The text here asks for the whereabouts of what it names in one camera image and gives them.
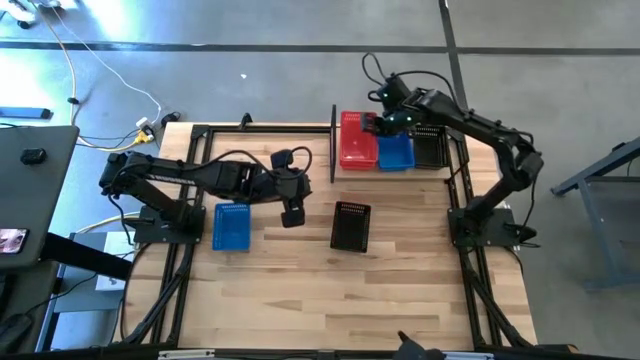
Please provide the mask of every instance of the white paper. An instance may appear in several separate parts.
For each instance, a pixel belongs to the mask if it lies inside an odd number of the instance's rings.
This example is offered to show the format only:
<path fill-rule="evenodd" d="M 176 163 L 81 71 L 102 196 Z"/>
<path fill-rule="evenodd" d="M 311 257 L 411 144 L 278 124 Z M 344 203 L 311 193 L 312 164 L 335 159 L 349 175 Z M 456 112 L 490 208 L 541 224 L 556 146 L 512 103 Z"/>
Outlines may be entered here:
<path fill-rule="evenodd" d="M 131 238 L 135 232 L 129 231 Z M 124 254 L 133 251 L 133 246 L 127 242 L 127 234 L 124 231 L 112 231 L 107 233 L 107 239 L 104 243 L 104 252 L 112 255 L 117 255 L 125 260 L 133 261 L 133 254 L 129 254 L 125 257 Z M 96 282 L 96 291 L 114 291 L 124 290 L 124 281 L 114 279 L 104 275 L 98 275 L 98 281 Z"/>

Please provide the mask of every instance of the plastic basket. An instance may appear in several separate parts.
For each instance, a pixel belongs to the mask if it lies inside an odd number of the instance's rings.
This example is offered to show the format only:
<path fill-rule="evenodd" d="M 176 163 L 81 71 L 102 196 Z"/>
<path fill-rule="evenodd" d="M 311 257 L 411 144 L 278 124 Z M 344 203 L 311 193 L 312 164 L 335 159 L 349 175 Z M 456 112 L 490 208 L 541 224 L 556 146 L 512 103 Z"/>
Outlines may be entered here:
<path fill-rule="evenodd" d="M 441 169 L 449 166 L 447 131 L 444 126 L 418 126 L 409 136 L 413 138 L 413 154 L 417 168 Z"/>
<path fill-rule="evenodd" d="M 331 232 L 331 248 L 365 253 L 369 241 L 371 206 L 336 202 Z"/>
<path fill-rule="evenodd" d="M 246 204 L 217 204 L 213 220 L 213 250 L 249 251 L 251 210 Z"/>
<path fill-rule="evenodd" d="M 416 160 L 407 134 L 378 137 L 378 163 L 383 171 L 402 171 L 415 167 Z"/>
<path fill-rule="evenodd" d="M 376 114 L 343 111 L 340 117 L 340 166 L 346 170 L 373 169 L 378 161 L 378 143 L 362 131 L 361 116 Z"/>

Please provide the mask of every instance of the wooden tabletop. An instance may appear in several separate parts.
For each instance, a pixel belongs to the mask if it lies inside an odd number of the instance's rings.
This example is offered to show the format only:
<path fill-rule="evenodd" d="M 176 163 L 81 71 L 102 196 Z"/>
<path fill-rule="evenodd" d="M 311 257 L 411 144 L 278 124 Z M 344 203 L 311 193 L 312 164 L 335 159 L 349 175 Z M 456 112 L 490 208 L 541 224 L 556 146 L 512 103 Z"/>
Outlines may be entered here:
<path fill-rule="evenodd" d="M 170 123 L 160 157 L 185 159 L 192 125 Z M 324 134 L 216 134 L 212 157 L 244 149 L 269 164 L 269 154 L 296 146 L 313 152 L 305 226 L 284 229 L 281 203 L 255 205 L 250 252 L 214 252 L 211 215 L 221 200 L 205 195 L 205 234 L 196 246 L 180 346 L 395 350 L 396 332 L 403 330 L 425 347 L 471 349 L 460 264 L 446 222 L 450 204 L 443 179 L 449 170 L 353 172 L 338 165 L 331 184 Z M 468 149 L 473 189 L 482 194 L 498 180 L 494 153 L 473 139 Z M 294 165 L 306 161 L 296 154 Z M 178 195 L 175 185 L 157 186 Z M 338 200 L 372 206 L 366 254 L 329 248 Z M 150 246 L 135 268 L 126 299 L 128 331 L 158 296 L 167 247 Z M 503 249 L 486 252 L 496 301 L 535 343 L 518 263 Z M 481 306 L 479 312 L 488 340 L 486 312 Z"/>

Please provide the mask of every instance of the concrete floor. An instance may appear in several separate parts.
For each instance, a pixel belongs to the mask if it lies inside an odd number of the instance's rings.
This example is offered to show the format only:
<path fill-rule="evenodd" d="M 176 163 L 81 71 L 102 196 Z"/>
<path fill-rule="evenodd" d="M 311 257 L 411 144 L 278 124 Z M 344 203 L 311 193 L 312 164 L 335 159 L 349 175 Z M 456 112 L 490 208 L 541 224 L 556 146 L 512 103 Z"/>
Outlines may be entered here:
<path fill-rule="evenodd" d="M 170 0 L 66 3 L 71 4 L 65 4 L 65 21 L 87 42 L 159 44 L 149 51 L 129 46 L 130 51 L 99 55 L 156 96 L 163 112 L 180 111 L 186 121 L 239 121 L 247 111 L 258 121 L 327 121 L 333 103 L 339 110 L 378 110 L 366 100 L 372 87 L 360 70 L 367 50 L 380 53 L 387 72 L 424 69 L 457 77 L 457 90 L 465 91 L 471 107 L 534 133 L 545 155 L 530 221 L 543 246 L 522 251 L 539 341 L 638 357 L 640 287 L 583 290 L 582 281 L 603 270 L 582 201 L 577 193 L 556 199 L 547 190 L 638 136 L 640 2 L 449 0 L 453 38 L 443 30 L 448 23 L 437 0 L 191 0 L 188 7 Z M 73 42 L 60 25 L 56 29 Z M 18 47 L 8 41 L 20 47 L 52 42 L 46 27 L 38 23 L 22 30 L 4 16 L 0 37 L 5 45 L 0 78 L 14 81 L 0 88 L 2 103 L 48 107 L 55 113 L 48 124 L 67 123 L 70 76 L 62 52 L 6 49 Z M 462 48 L 453 48 L 452 40 Z M 493 55 L 473 55 L 471 48 Z M 545 55 L 527 55 L 534 50 Z M 85 100 L 77 117 L 81 133 L 123 135 L 141 116 L 155 116 L 148 99 L 124 88 L 88 52 L 71 56 L 78 97 Z M 408 82 L 443 88 L 428 77 Z M 138 150 L 157 154 L 154 145 Z M 115 214 L 97 186 L 106 156 L 76 149 L 54 232 L 67 235 Z M 640 174 L 640 162 L 631 172 Z M 134 201 L 123 202 L 125 211 L 137 210 Z M 522 219 L 529 194 L 515 194 L 509 202 Z M 104 314 L 67 316 L 60 320 L 54 347 L 106 341 L 80 337 L 79 321 L 94 329 L 112 326 Z"/>

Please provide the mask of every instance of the metal stand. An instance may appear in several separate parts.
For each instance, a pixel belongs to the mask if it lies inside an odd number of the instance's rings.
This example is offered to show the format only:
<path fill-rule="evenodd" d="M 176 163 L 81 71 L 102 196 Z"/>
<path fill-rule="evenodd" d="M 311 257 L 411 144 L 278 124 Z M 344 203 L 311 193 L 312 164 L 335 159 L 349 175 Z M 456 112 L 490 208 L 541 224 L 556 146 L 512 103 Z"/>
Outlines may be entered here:
<path fill-rule="evenodd" d="M 629 161 L 640 156 L 640 137 L 613 148 L 613 151 L 593 165 L 573 175 L 560 185 L 551 188 L 553 195 L 562 196 L 570 190 L 578 189 L 580 182 L 591 176 L 604 176 Z"/>
<path fill-rule="evenodd" d="M 626 251 L 622 247 L 623 241 L 631 240 L 637 234 L 634 216 L 640 208 L 640 199 L 634 196 L 638 193 L 634 189 L 640 189 L 640 178 L 604 176 L 638 156 L 640 137 L 618 145 L 609 155 L 551 189 L 556 196 L 563 196 L 573 189 L 580 190 L 604 255 L 607 275 L 604 279 L 585 281 L 587 290 L 640 283 L 640 273 L 626 266 Z"/>
<path fill-rule="evenodd" d="M 55 260 L 115 279 L 126 280 L 131 262 L 117 256 L 80 245 L 62 236 L 48 233 L 41 253 L 42 259 Z"/>

